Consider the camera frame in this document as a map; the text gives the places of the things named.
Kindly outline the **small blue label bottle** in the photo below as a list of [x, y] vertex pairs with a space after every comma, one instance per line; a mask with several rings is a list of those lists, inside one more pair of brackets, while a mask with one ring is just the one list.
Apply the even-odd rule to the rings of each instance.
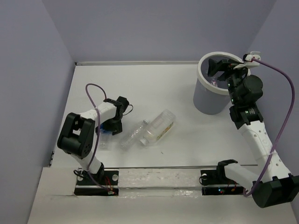
[[98, 148], [101, 150], [108, 150], [111, 137], [112, 137], [112, 132], [104, 129], [103, 125], [100, 125], [100, 138], [99, 138]]

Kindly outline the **crushed clear bottle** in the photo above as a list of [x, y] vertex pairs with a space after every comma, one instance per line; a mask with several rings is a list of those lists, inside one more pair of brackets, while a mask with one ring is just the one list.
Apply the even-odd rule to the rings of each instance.
[[137, 122], [130, 128], [120, 141], [120, 146], [122, 149], [129, 149], [133, 144], [140, 138], [144, 133], [146, 127], [148, 126], [148, 120], [142, 120]]

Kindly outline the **large ribbed clear bottle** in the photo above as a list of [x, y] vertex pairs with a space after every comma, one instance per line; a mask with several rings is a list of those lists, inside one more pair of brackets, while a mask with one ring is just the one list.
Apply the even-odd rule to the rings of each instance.
[[139, 142], [148, 146], [158, 142], [174, 125], [176, 115], [168, 109], [162, 111], [145, 129]]

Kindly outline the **clear slim bottle blue cap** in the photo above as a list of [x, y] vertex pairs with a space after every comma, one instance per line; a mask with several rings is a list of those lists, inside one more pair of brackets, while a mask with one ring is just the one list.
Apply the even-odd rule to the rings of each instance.
[[217, 78], [212, 77], [209, 82], [211, 85], [218, 87], [219, 80]]

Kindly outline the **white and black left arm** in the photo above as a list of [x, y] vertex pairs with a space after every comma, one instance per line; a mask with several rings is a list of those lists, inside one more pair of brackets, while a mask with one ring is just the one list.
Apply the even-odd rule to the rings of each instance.
[[99, 137], [100, 129], [112, 135], [121, 133], [121, 119], [128, 106], [129, 101], [124, 97], [107, 98], [95, 109], [81, 114], [71, 112], [65, 118], [57, 147], [75, 158], [92, 184], [101, 183], [104, 176], [104, 165], [92, 150], [94, 135]]

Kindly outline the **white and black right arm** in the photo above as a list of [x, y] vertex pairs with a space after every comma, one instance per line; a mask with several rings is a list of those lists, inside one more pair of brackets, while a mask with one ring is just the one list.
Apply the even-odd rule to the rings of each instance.
[[293, 175], [276, 152], [278, 140], [284, 130], [281, 127], [275, 142], [271, 142], [256, 102], [263, 95], [262, 80], [249, 74], [250, 65], [258, 66], [257, 56], [238, 62], [233, 59], [208, 60], [209, 77], [226, 81], [232, 102], [230, 117], [237, 130], [246, 140], [261, 169], [259, 175], [247, 170], [237, 161], [224, 160], [217, 164], [212, 174], [202, 181], [203, 185], [234, 181], [243, 187], [245, 197], [252, 196], [260, 208], [290, 203], [299, 192], [299, 177]]

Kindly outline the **grey bin with white rim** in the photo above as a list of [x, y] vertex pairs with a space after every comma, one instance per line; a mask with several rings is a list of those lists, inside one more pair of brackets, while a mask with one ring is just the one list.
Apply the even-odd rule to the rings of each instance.
[[[207, 115], [216, 115], [223, 111], [223, 109], [230, 102], [228, 93], [228, 86], [226, 82], [219, 81], [218, 87], [210, 84], [212, 77], [207, 76], [208, 60], [214, 59], [219, 61], [221, 59], [233, 59], [241, 62], [242, 59], [236, 55], [228, 52], [211, 52], [201, 57], [198, 63], [197, 82], [193, 96], [194, 106], [200, 112]], [[215, 78], [221, 75], [221, 72], [216, 73]]]

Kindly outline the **white foam strip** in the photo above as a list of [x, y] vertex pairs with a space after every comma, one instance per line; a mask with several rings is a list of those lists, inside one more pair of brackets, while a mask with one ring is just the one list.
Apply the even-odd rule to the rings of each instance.
[[120, 169], [119, 196], [199, 197], [198, 168], [127, 168]]

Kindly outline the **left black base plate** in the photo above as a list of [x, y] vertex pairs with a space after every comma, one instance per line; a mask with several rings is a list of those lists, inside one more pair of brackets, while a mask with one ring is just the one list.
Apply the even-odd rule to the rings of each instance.
[[76, 196], [118, 196], [119, 170], [105, 169], [102, 179], [94, 182], [88, 173], [81, 168], [73, 170], [76, 176], [74, 194]]

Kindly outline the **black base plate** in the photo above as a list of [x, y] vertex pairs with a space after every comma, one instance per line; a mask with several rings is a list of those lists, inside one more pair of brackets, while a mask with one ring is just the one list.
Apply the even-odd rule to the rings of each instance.
[[73, 170], [76, 176], [74, 194], [76, 196], [118, 196], [119, 170], [105, 169], [102, 179], [94, 182], [88, 173], [81, 168]]
[[215, 169], [200, 171], [199, 183], [202, 186], [203, 196], [242, 195], [244, 187], [225, 176], [224, 167], [229, 164], [237, 164], [235, 160], [218, 162]]

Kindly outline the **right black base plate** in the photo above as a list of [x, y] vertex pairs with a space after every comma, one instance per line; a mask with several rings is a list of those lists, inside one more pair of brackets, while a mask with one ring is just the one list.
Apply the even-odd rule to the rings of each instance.
[[199, 183], [202, 186], [203, 196], [242, 195], [244, 187], [225, 176], [224, 167], [229, 164], [237, 164], [235, 160], [218, 162], [215, 169], [200, 171]]

